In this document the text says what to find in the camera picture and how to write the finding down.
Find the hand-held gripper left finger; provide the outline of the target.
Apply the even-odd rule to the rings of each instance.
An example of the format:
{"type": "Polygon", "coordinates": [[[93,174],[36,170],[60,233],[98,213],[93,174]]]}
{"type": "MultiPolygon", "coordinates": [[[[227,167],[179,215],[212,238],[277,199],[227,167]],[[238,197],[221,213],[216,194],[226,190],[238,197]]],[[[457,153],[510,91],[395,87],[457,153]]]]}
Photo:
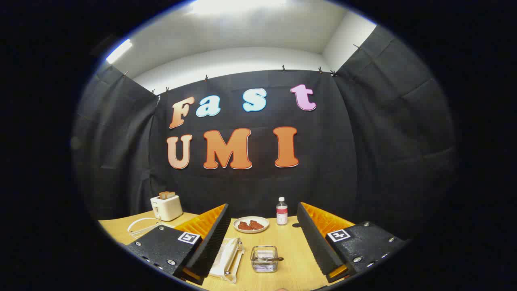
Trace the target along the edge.
{"type": "Polygon", "coordinates": [[[126,245],[133,256],[168,276],[201,285],[208,277],[231,218],[227,203],[176,227],[159,225],[126,245]]]}

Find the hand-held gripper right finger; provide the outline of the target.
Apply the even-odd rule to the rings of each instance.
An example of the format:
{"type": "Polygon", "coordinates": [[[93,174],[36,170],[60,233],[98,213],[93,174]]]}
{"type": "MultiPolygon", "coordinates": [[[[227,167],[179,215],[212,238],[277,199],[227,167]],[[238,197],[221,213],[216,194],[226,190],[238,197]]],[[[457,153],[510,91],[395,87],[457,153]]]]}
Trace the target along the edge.
{"type": "Polygon", "coordinates": [[[406,241],[371,221],[352,223],[300,202],[298,222],[328,283],[373,268],[406,246],[406,241]]]}

